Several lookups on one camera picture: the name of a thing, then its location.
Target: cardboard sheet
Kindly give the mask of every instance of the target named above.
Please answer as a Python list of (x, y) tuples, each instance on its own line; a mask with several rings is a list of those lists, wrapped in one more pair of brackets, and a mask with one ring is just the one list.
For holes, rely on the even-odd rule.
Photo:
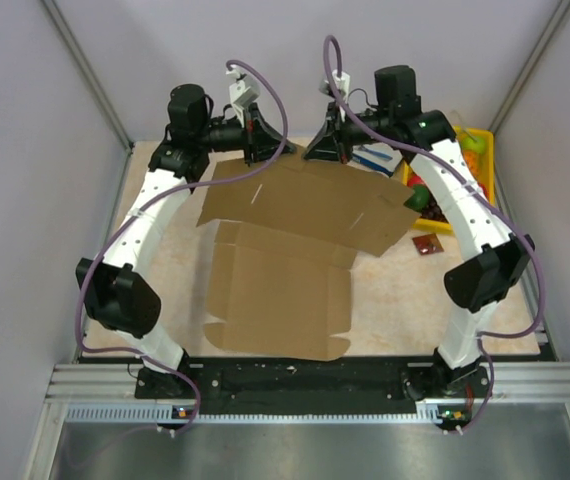
[[(411, 190), (400, 182), (306, 162), (301, 153), (207, 192), (198, 224), (228, 220), (217, 232), (207, 294), (207, 310), (223, 322), (204, 326), (219, 348), (310, 360), (342, 356), (349, 341), (335, 335), (351, 326), (357, 250), (382, 255), (418, 216), (403, 206)], [(246, 172), (241, 160), (231, 160), (219, 163), (213, 178)]]

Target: metal pole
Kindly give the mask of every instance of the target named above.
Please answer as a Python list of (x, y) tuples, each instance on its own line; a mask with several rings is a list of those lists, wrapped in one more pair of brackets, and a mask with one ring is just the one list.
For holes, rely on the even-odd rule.
[(519, 95), (523, 91), (523, 88), (527, 84), (527, 81), (530, 79), (532, 73), (534, 72), (536, 65), (538, 65), (538, 62), (547, 50), (547, 47), (549, 46), (552, 38), (554, 38), (558, 32), (560, 25), (567, 18), (569, 13), (570, 0), (561, 0), (556, 6), (556, 10), (554, 10), (554, 13), (552, 14), (549, 22), (547, 22), (543, 33), (541, 33), (541, 36), (536, 42), (532, 53), (530, 53), (527, 61), (525, 62), (525, 65), (523, 65), (523, 68), (516, 77), (514, 84), (509, 89), (509, 92), (507, 93), (505, 100), (503, 100), (501, 107), (498, 109), (498, 113), (494, 117), (494, 120), (492, 120), (489, 130), (494, 135), (496, 135), (498, 130), (503, 125), (503, 122), (507, 118), (507, 115), (514, 106), (514, 103), (518, 99)]
[(78, 44), (76, 37), (74, 37), (74, 34), (65, 20), (58, 4), (55, 0), (40, 0), (40, 4), (43, 6), (49, 19), (52, 21), (56, 31), (59, 33), (67, 51), (72, 56), (81, 78), (87, 85), (96, 105), (105, 117), (105, 120), (114, 131), (114, 134), (118, 137), (123, 148), (128, 152), (131, 151), (134, 144), (125, 131), (125, 127), (118, 118), (114, 107), (107, 98), (107, 94), (105, 93), (103, 86), (98, 81), (98, 77), (94, 73), (91, 64)]

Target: robotic arm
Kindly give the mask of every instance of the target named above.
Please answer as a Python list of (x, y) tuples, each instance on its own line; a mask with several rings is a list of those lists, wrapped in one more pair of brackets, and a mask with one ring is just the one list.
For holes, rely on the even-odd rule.
[[(341, 85), (336, 83), (345, 98)], [(420, 399), (426, 389), (434, 387), (439, 391), (457, 390), (461, 380), (477, 370), (481, 356), (478, 332), (485, 330), (498, 302), (522, 275), (529, 255), (502, 222), (482, 207), (466, 188), (471, 185), (483, 194), (467, 168), (456, 133), (443, 113), (422, 111), (414, 70), (405, 65), (382, 68), (375, 72), (375, 85), (378, 106), (368, 108), (358, 114), (358, 118), (385, 137), (433, 152), (467, 180), (467, 185), (461, 185), (431, 159), (402, 152), (429, 186), (452, 225), (463, 258), (463, 264), (444, 277), (445, 289), (454, 305), (443, 341), (434, 352), (431, 385), (408, 391), (411, 397)], [(355, 145), (373, 142), (351, 119), (346, 119), (332, 101), (323, 127), (304, 157), (347, 163)], [(527, 237), (527, 240), (533, 247), (531, 239)]]
[[(199, 181), (209, 165), (210, 151), (242, 150), (245, 162), (251, 164), (267, 160), (278, 148), (281, 135), (255, 103), (258, 84), (237, 69), (228, 74), (235, 80), (230, 86), (230, 106), (236, 115), (231, 119), (211, 118), (214, 102), (198, 85), (181, 85), (172, 91), (165, 137), (152, 154), (143, 186), (124, 222), (132, 216), (140, 218), (106, 252), (85, 297), (90, 318), (116, 331), (145, 356), (179, 370), (187, 363), (183, 361), (187, 354), (158, 323), (161, 300), (145, 277), (170, 219), (190, 191), (168, 195), (145, 212), (141, 207), (162, 192)], [(284, 152), (293, 151), (287, 142)], [(79, 285), (91, 263), (87, 258), (79, 262)], [(146, 366), (165, 374), (151, 363)]]

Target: brown cardboard panel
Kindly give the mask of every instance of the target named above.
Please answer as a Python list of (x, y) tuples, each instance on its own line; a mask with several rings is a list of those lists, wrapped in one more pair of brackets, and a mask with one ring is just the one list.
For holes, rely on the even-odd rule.
[[(198, 224), (249, 222), (381, 255), (418, 217), (403, 207), (412, 192), (400, 182), (334, 162), (307, 162), (301, 153), (282, 156), (248, 180), (210, 189)], [(242, 161), (230, 160), (217, 164), (214, 178), (246, 172)]]
[[(312, 360), (347, 351), (349, 341), (331, 335), (350, 328), (353, 250), (221, 222), (217, 242), (231, 241), (214, 250), (207, 308), (226, 321), (204, 327), (210, 342), (226, 350)], [(272, 250), (258, 248), (266, 244)]]

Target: metal frame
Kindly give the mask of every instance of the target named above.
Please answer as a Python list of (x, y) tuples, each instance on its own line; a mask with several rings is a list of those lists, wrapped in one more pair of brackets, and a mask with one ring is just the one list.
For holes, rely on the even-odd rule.
[[(104, 115), (114, 134), (123, 148), (129, 154), (133, 143), (127, 134), (115, 109), (109, 101), (104, 88), (97, 78), (94, 69), (87, 60), (72, 30), (70, 29), (56, 0), (39, 0), (48, 18), (52, 21), (61, 40), (70, 53), (78, 68), (79, 74), (87, 85), (97, 107)], [(537, 44), (528, 57), (523, 69), (509, 90), (505, 100), (498, 110), (490, 130), (496, 134), (505, 118), (518, 99), (524, 86), (531, 77), (536, 65), (558, 32), (560, 25), (570, 13), (570, 0), (560, 0), (547, 26), (542, 32)], [(114, 212), (110, 220), (113, 224), (118, 207), (118, 199), (122, 192), (123, 179), (127, 168), (124, 169), (119, 195), (116, 199)], [(501, 194), (500, 175), (497, 174), (497, 197), (499, 206), (510, 216), (508, 203)], [(524, 278), (526, 299), (530, 309), (534, 309), (534, 283), (531, 272)], [(547, 332), (537, 332), (539, 344), (549, 342)], [(496, 384), (492, 404), (533, 404), (560, 403), (566, 405), (570, 422), (570, 362), (498, 362), (496, 363)], [(140, 366), (132, 365), (135, 374)], [(63, 364), (56, 365), (44, 401), (38, 429), (33, 441), (24, 479), (49, 478), (54, 464), (56, 450), (60, 443), (63, 425), (69, 409), (78, 405), (108, 404), (127, 409), (141, 405), (184, 405), (190, 406), (192, 400), (137, 400), (134, 398), (135, 380), (127, 371), (125, 364)], [(427, 399), (425, 406), (445, 404), (443, 399)], [(213, 419), (216, 421), (244, 421), (249, 419)]]

